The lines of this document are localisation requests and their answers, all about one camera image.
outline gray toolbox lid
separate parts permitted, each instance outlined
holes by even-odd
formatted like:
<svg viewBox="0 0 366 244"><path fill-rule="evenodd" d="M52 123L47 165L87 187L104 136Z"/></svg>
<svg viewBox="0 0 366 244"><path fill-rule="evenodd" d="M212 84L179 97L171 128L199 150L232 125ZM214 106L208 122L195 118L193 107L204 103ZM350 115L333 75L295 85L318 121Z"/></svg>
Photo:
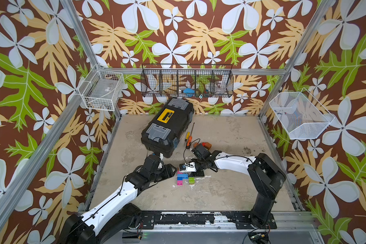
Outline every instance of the gray toolbox lid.
<svg viewBox="0 0 366 244"><path fill-rule="evenodd" d="M176 107L181 110L185 110L188 106L188 101L181 98L173 98L169 103L169 106Z"/></svg>
<svg viewBox="0 0 366 244"><path fill-rule="evenodd" d="M154 141L159 142L160 138L165 140L168 134L171 132L171 129L164 128L161 125L152 123L151 126L147 129L146 133L148 133L148 138Z"/></svg>

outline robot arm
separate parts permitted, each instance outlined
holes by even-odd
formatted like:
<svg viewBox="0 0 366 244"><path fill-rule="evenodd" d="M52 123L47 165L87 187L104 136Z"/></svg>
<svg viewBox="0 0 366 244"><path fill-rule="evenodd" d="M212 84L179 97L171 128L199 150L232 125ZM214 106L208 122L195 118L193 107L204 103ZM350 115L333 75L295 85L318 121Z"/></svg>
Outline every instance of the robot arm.
<svg viewBox="0 0 366 244"><path fill-rule="evenodd" d="M217 172L218 169L229 169L251 177L258 191L250 214L251 221L255 227L262 227L267 221L275 197L286 180L283 171L266 154L243 157L221 151L210 153L201 144L196 146L192 152L197 158L191 159L188 164L181 164L179 166L181 172L199 172L205 169Z"/></svg>
<svg viewBox="0 0 366 244"><path fill-rule="evenodd" d="M78 216L70 216L62 229L58 243L99 244L116 232L127 228L141 210L133 204L141 192L175 175L177 169L164 165L156 155L149 155L145 163L128 174L122 185L98 206Z"/></svg>

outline yellow toolbox label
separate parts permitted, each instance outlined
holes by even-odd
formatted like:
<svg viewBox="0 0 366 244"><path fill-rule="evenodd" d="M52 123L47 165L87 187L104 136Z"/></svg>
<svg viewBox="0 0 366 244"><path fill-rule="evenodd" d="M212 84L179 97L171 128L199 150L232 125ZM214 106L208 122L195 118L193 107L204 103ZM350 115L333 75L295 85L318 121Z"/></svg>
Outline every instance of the yellow toolbox label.
<svg viewBox="0 0 366 244"><path fill-rule="evenodd" d="M172 117L172 115L175 113L175 111L170 109L165 109L161 115L157 118L158 121L167 123L168 120Z"/></svg>

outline white wire basket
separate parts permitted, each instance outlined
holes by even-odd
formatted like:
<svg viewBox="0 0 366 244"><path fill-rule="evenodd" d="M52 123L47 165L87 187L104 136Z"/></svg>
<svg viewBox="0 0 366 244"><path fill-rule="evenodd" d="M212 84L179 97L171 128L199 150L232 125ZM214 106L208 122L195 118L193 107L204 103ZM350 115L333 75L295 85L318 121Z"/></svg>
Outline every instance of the white wire basket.
<svg viewBox="0 0 366 244"><path fill-rule="evenodd" d="M309 97L303 91L282 92L270 101L271 109L291 140L316 139L334 120L334 116L305 91Z"/></svg>
<svg viewBox="0 0 366 244"><path fill-rule="evenodd" d="M97 70L84 82L88 85L81 96L88 109L115 110L124 85L122 73Z"/></svg>

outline orange screwdriver handle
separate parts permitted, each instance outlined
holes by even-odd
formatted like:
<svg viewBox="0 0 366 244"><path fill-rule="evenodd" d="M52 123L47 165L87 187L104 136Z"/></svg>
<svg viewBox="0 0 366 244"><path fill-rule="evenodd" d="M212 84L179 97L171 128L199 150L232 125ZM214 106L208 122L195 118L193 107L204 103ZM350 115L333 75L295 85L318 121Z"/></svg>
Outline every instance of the orange screwdriver handle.
<svg viewBox="0 0 366 244"><path fill-rule="evenodd" d="M191 140L192 140L192 136L189 136L188 140L187 140L186 148L190 148Z"/></svg>

